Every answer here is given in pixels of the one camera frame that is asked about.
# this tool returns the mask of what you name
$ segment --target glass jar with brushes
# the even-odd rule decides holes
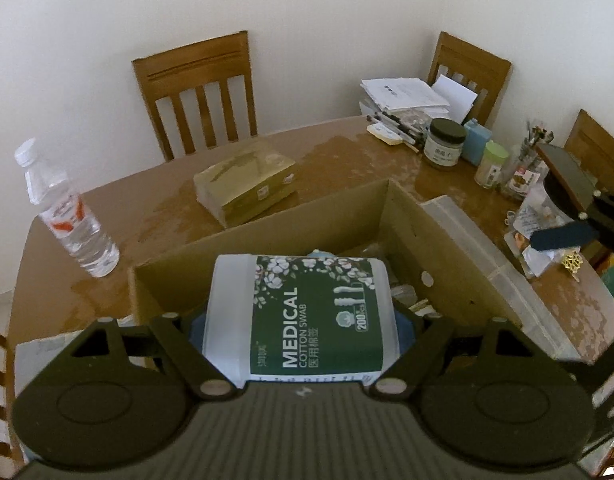
[[[516,200],[524,200],[542,176],[542,159],[536,153],[535,145],[538,142],[549,144],[554,137],[553,132],[548,132],[542,124],[536,122],[527,121],[527,131],[522,144],[512,150],[500,180],[500,193]]]

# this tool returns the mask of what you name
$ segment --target bottle label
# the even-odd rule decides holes
[[[258,256],[251,325],[254,380],[379,375],[382,332],[366,258]]]
[[[461,153],[462,147],[448,148],[433,140],[431,135],[427,135],[427,140],[424,143],[424,154],[430,161],[440,166],[455,166]]]
[[[56,238],[68,236],[87,216],[89,210],[79,193],[63,196],[52,207],[40,213],[40,218],[47,224]]]
[[[525,196],[529,193],[529,188],[538,182],[539,178],[539,173],[529,171],[525,168],[518,168],[506,186],[512,191]]]
[[[485,177],[485,187],[492,187],[496,181],[498,180],[498,175],[500,175],[500,170],[502,170],[502,166],[491,166]]]

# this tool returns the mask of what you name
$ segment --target clear plastic container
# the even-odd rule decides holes
[[[197,322],[202,354],[239,388],[370,384],[401,353],[387,270],[374,258],[224,254]]]
[[[114,270],[120,258],[118,247],[73,189],[67,173],[40,156],[35,139],[22,144],[15,158],[25,170],[30,202],[40,206],[39,217],[67,252],[95,278]]]

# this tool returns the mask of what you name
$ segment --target notepad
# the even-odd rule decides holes
[[[436,80],[432,89],[449,102],[449,118],[460,124],[478,97],[474,91],[443,75]]]

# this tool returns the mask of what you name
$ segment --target blue object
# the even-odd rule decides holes
[[[464,127],[467,131],[467,138],[462,147],[461,157],[468,160],[474,166],[478,166],[485,151],[485,144],[491,139],[491,130],[478,124],[478,121],[475,119],[467,121]]]
[[[327,251],[321,251],[320,249],[316,249],[315,251],[311,251],[311,253],[307,254],[310,258],[335,258],[335,254],[327,253]]]

